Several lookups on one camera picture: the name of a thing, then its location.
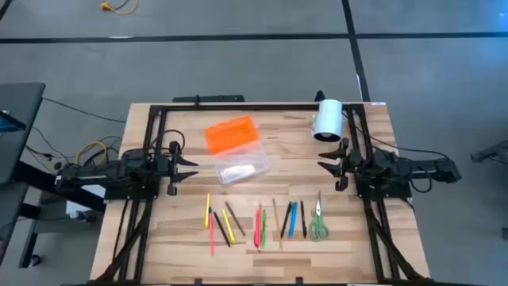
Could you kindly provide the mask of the clear box with orange lid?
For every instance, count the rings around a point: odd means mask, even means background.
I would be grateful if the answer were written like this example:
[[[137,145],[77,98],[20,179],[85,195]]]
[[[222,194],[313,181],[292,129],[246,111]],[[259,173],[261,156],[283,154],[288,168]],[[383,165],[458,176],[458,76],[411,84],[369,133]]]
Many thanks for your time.
[[[270,168],[259,133],[249,115],[205,128],[204,137],[221,184],[233,184]]]

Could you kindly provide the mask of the green-handled scissors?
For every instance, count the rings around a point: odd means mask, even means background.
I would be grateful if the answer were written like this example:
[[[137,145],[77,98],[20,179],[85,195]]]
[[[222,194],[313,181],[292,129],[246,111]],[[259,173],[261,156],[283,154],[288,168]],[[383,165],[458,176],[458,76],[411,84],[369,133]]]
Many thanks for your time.
[[[310,239],[313,242],[319,242],[329,238],[329,228],[326,226],[322,218],[321,192],[318,192],[317,194],[314,217],[309,224],[308,231]]]

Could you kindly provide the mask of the thin pink pen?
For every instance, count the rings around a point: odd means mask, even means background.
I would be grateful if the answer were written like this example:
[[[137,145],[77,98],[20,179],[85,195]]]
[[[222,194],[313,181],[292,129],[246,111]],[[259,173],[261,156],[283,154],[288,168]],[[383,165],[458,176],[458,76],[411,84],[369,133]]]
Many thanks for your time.
[[[210,255],[214,255],[214,228],[213,228],[213,214],[212,209],[209,207],[209,230],[210,230]]]

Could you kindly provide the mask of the black aluminium table frame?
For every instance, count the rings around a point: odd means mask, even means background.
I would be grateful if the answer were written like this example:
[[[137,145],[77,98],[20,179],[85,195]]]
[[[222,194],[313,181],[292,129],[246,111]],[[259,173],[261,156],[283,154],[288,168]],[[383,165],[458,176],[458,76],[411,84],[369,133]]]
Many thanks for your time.
[[[232,106],[171,104],[167,117],[150,115],[147,103],[130,107],[122,150],[144,144],[146,135],[164,132],[165,141],[186,140],[183,155],[198,164],[197,175],[184,180],[175,196],[166,187],[152,208],[144,255],[142,284],[305,284],[376,282],[374,258],[364,215],[364,204],[349,186],[338,192],[334,178],[318,165],[319,153],[335,149],[316,141],[310,127],[317,111],[314,103],[295,106],[282,103],[235,103]],[[218,180],[204,129],[243,115],[252,117],[267,154],[270,168],[236,184]],[[205,228],[206,196],[227,233],[222,209],[231,224],[235,242],[229,248],[213,214],[214,255],[210,255],[210,230]],[[322,218],[329,238],[313,242],[313,220],[318,192]],[[291,215],[283,236],[277,239],[272,198],[278,208],[280,229],[288,203],[297,202],[294,237],[288,237]],[[307,227],[302,236],[300,201],[304,202]],[[238,230],[225,202],[229,202],[246,237]],[[259,202],[266,211],[265,242],[254,246]]]

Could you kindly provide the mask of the dark grey pencil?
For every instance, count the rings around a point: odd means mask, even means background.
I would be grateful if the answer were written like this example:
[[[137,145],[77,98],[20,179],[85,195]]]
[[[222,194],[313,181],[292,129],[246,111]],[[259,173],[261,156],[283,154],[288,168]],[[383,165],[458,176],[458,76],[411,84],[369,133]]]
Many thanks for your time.
[[[233,217],[233,221],[236,223],[238,230],[241,232],[241,234],[243,235],[243,237],[246,237],[246,233],[245,233],[245,231],[244,231],[244,228],[243,228],[243,227],[242,227],[242,225],[240,224],[240,222],[239,222],[239,220],[238,220],[238,218],[237,218],[237,216],[236,216],[236,214],[235,214],[235,212],[234,212],[233,208],[231,207],[230,203],[226,201],[226,202],[225,202],[225,205],[226,205],[227,209],[229,210],[229,213],[230,213],[230,214],[231,214],[231,216]]]

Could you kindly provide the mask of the black desk leg frame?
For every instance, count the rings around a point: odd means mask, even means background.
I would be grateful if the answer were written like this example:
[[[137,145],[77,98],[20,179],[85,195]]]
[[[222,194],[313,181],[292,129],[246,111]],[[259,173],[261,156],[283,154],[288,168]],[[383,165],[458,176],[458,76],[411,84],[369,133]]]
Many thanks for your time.
[[[89,191],[85,191],[82,188],[78,188],[76,191],[58,191],[56,189],[56,177],[49,173],[43,172],[29,164],[19,162],[13,173],[14,182],[27,183],[31,187],[35,187],[41,191],[45,191],[50,195],[57,198],[57,202],[62,200],[77,203],[83,207],[87,207],[93,211],[103,213],[106,209],[106,205],[103,202],[103,198]],[[38,233],[36,232],[36,226],[38,222],[42,222],[43,219],[40,217],[41,207],[36,211],[37,216],[33,219],[25,247],[22,251],[19,267],[28,268],[35,263],[33,260],[39,259],[37,255],[33,253],[35,244],[37,242]]]

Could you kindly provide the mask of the black side desk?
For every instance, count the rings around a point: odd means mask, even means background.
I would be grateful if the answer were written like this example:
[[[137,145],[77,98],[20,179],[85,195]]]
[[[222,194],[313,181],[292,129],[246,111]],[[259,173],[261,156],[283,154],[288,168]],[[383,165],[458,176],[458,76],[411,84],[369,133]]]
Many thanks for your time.
[[[0,184],[11,180],[40,109],[44,83],[0,84],[0,115],[8,115],[25,125],[25,130],[0,133]]]

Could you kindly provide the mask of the black bar with knob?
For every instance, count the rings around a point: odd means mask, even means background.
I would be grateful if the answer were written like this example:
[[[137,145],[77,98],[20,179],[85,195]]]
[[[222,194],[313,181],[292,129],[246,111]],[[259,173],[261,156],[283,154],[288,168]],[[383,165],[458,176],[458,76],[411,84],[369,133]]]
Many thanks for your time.
[[[187,97],[174,97],[172,102],[245,102],[243,95],[194,95]]]

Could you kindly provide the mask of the blue pen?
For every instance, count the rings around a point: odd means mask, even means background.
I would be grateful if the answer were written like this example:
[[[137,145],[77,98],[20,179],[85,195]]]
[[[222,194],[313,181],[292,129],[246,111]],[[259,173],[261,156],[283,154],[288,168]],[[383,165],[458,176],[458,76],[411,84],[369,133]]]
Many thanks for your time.
[[[295,223],[296,223],[297,206],[298,206],[297,202],[292,202],[291,203],[291,220],[290,220],[290,227],[289,227],[289,231],[288,231],[288,237],[289,238],[294,237],[294,228],[295,228]]]

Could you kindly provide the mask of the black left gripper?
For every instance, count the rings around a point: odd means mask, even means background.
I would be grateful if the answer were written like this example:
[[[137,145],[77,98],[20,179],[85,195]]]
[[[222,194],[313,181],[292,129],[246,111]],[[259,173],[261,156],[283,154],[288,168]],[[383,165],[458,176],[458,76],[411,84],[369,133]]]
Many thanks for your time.
[[[198,166],[197,163],[185,160],[181,156],[181,146],[177,141],[171,141],[167,154],[160,154],[157,157],[157,172],[159,176],[168,177],[170,183],[167,186],[168,195],[177,195],[176,184],[182,182],[188,177],[197,175],[198,172],[181,172],[179,173],[178,165]]]

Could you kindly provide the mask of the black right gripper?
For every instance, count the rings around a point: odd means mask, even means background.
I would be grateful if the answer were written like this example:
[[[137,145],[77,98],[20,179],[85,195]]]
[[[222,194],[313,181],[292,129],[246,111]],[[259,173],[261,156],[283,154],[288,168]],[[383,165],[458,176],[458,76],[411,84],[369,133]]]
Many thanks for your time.
[[[347,172],[354,173],[360,166],[360,151],[358,149],[352,149],[348,152],[349,139],[344,137],[339,148],[335,151],[328,153],[319,153],[319,157],[323,157],[330,160],[340,159],[339,164],[329,164],[319,161],[317,164],[323,167],[333,177],[338,177],[336,182],[336,190],[344,191],[348,186]]]

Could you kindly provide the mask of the white cardboard box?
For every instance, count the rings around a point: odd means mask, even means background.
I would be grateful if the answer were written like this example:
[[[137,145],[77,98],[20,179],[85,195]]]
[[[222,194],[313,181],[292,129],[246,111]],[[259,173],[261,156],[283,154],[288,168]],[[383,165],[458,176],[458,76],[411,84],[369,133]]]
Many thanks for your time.
[[[85,185],[82,186],[82,189],[84,191],[87,191],[91,194],[97,195],[101,197],[102,199],[105,197],[106,189],[100,185]],[[85,207],[83,205],[73,203],[71,201],[66,202],[66,214],[72,215],[77,211],[87,212],[91,211],[91,208]]]

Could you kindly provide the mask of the blue-lit screen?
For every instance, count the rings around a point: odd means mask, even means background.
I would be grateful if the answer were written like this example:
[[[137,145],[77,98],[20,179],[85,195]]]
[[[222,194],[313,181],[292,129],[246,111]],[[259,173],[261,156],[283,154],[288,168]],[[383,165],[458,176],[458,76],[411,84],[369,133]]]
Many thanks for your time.
[[[8,110],[0,110],[0,133],[17,132],[25,129],[26,125],[10,116]]]

